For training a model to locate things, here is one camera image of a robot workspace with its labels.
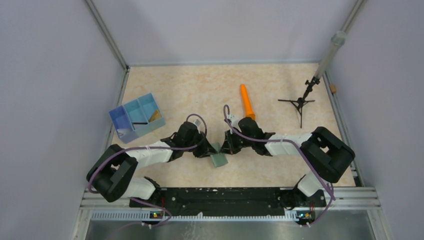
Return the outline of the green card holder wallet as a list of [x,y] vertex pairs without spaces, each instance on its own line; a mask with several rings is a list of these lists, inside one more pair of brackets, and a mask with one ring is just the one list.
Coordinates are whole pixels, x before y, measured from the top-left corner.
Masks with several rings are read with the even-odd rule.
[[229,162],[226,158],[226,155],[221,152],[221,146],[219,143],[212,143],[213,148],[217,151],[216,154],[210,155],[212,164],[215,168],[219,168],[227,165]]

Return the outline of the gold card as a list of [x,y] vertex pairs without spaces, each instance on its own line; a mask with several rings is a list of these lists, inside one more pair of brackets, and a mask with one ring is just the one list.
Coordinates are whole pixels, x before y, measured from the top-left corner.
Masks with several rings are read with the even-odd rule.
[[150,116],[150,118],[148,119],[148,121],[149,121],[149,122],[154,122],[154,121],[156,121],[156,120],[160,119],[161,117],[162,117],[161,112],[160,112],[158,109],[156,109],[156,110],[153,112],[153,114]]

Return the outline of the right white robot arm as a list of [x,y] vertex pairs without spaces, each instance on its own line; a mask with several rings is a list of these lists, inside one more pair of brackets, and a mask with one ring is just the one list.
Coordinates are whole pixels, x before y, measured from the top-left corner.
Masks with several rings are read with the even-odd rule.
[[352,161],[355,152],[326,127],[319,126],[311,133],[301,135],[264,132],[250,117],[239,119],[225,114],[229,130],[221,152],[235,155],[244,148],[251,148],[260,156],[300,156],[310,171],[302,177],[293,192],[293,200],[299,206],[307,206],[314,194],[324,188],[335,198],[332,184],[337,183]]

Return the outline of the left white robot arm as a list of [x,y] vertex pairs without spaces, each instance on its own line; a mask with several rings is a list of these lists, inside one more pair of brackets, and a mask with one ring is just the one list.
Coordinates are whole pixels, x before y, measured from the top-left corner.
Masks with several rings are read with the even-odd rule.
[[206,133],[195,123],[185,121],[178,131],[153,144],[129,148],[112,144],[87,173],[89,191],[100,194],[109,203],[123,197],[135,197],[154,207],[160,202],[161,194],[157,191],[160,186],[150,177],[135,177],[136,170],[172,162],[185,152],[196,158],[217,154]]

